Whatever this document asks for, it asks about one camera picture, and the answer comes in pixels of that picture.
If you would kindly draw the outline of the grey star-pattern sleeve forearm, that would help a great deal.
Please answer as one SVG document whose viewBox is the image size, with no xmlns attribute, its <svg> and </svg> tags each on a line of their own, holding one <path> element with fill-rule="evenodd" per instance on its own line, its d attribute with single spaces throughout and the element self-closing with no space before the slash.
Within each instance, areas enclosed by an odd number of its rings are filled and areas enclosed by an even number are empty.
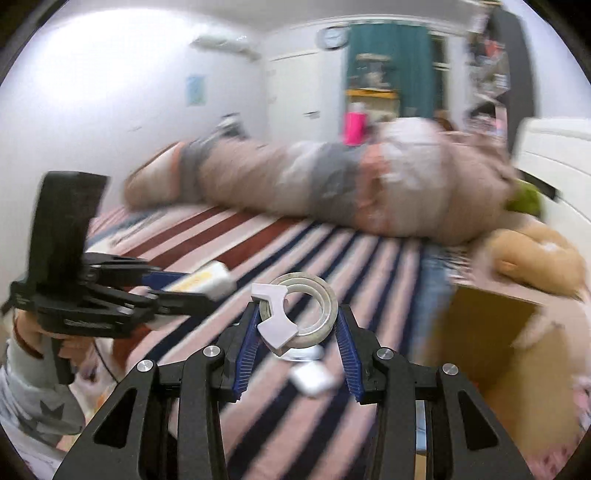
<svg viewBox="0 0 591 480">
<path fill-rule="evenodd" d="M 18 341 L 7 341 L 1 366 L 1 419 L 37 442 L 55 448 L 63 436 L 85 427 L 83 411 L 69 387 L 45 376 L 42 359 Z"/>
</svg>

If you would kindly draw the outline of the person's left hand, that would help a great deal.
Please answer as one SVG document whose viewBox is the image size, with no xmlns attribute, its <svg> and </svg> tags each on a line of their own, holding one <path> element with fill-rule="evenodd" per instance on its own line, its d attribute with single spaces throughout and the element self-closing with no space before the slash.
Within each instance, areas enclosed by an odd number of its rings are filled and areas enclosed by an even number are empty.
<svg viewBox="0 0 591 480">
<path fill-rule="evenodd" d="M 80 366 L 92 349 L 90 337 L 67 336 L 44 330 L 33 312 L 18 310 L 13 320 L 12 336 L 18 345 L 34 358 L 43 355 L 43 341 L 53 338 L 60 341 L 58 357 L 68 360 L 72 365 Z"/>
</svg>

